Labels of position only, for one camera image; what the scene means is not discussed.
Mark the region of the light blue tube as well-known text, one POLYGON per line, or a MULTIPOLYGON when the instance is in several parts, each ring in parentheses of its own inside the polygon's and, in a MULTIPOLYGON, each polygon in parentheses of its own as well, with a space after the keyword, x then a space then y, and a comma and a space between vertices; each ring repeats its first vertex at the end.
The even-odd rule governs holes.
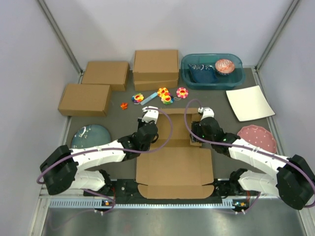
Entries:
POLYGON ((156 98, 158 96, 158 93, 155 92, 153 94, 151 94, 150 96, 146 97, 144 100, 142 100, 140 102, 140 104, 143 106, 145 104, 147 104, 148 102, 150 102, 151 100, 153 100, 154 98, 156 98))

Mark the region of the brown cardboard box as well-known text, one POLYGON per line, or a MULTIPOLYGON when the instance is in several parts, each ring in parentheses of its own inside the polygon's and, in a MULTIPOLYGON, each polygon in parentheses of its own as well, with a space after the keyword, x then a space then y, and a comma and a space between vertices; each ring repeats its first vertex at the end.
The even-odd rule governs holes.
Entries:
POLYGON ((136 159, 138 191, 146 199, 205 199, 214 191, 211 150, 192 143, 188 128, 200 121, 196 108, 165 109, 157 120, 151 153, 136 159))

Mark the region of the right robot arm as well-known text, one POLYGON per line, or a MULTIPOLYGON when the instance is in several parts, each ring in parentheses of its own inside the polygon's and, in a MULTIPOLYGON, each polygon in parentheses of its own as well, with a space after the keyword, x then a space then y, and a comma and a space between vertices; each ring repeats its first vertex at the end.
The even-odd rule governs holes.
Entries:
POLYGON ((297 210, 314 206, 308 201, 315 194, 315 175, 302 156, 286 157, 263 151, 233 133, 224 132, 212 117, 193 121, 190 136, 192 142, 208 143, 217 153, 260 170, 260 173, 247 169, 234 171, 229 183, 234 194, 266 193, 297 210))

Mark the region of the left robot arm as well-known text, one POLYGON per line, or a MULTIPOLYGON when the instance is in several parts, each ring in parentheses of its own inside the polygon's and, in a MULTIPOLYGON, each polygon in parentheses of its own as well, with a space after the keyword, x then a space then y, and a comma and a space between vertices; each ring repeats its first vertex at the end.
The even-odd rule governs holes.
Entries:
POLYGON ((143 122, 131 135, 98 147, 69 149, 67 145, 56 148, 40 165, 48 194, 58 195, 68 189, 88 189, 106 195, 111 191, 109 175, 91 168, 107 163, 135 159, 150 149, 158 139, 155 121, 143 122))

